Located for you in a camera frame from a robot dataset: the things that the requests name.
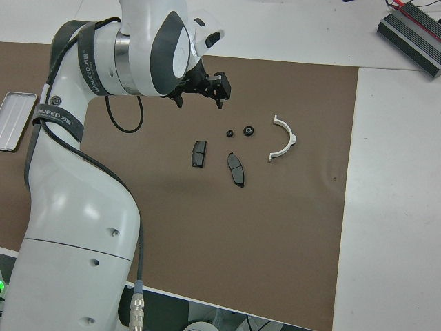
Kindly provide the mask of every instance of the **white robotic arm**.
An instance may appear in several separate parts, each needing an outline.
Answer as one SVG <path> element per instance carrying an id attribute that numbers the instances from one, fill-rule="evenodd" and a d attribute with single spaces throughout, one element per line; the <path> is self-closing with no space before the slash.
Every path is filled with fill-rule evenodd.
<path id="1" fill-rule="evenodd" d="M 201 61 L 223 36 L 212 18 L 189 16 L 185 0 L 120 3 L 122 22 L 73 23 L 59 34 L 64 46 L 54 40 L 28 155 L 30 222 L 1 331 L 125 329 L 117 309 L 139 212 L 123 183 L 79 152 L 89 102 L 132 94 L 181 106 L 182 92 L 199 92 L 220 108 L 229 99 L 223 72 L 209 77 Z"/>

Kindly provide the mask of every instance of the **cable connector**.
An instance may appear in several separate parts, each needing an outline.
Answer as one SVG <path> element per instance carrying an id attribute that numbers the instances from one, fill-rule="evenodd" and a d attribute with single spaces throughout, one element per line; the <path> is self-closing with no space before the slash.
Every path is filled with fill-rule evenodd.
<path id="1" fill-rule="evenodd" d="M 143 331 L 144 327 L 144 296 L 143 282 L 136 281 L 134 294 L 130 301 L 129 331 Z"/>

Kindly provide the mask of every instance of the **metal connector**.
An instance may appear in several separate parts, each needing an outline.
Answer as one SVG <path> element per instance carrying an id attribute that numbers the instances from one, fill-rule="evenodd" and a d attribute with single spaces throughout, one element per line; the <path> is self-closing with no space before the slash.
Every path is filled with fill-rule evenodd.
<path id="1" fill-rule="evenodd" d="M 143 326 L 144 296 L 142 293 L 135 293 L 130 301 L 129 331 L 143 331 Z"/>

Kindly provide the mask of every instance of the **white tabletop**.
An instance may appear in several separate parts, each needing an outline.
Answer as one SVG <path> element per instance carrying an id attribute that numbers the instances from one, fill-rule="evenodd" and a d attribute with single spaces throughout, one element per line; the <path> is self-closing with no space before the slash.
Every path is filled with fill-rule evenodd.
<path id="1" fill-rule="evenodd" d="M 441 79 L 376 34 L 390 13 L 384 1 L 187 1 L 225 27 L 212 55 L 362 67 L 334 331 L 438 330 Z M 0 8 L 0 41 L 30 43 L 50 43 L 70 19 L 121 15 L 117 0 L 0 0 Z M 439 3 L 424 10 L 441 17 Z"/>

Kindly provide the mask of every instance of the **white round object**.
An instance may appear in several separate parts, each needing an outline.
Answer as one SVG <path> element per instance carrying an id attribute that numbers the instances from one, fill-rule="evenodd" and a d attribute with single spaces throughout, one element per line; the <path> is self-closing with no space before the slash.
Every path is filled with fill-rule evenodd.
<path id="1" fill-rule="evenodd" d="M 196 322 L 187 326 L 184 331 L 219 331 L 214 325 L 206 322 Z"/>

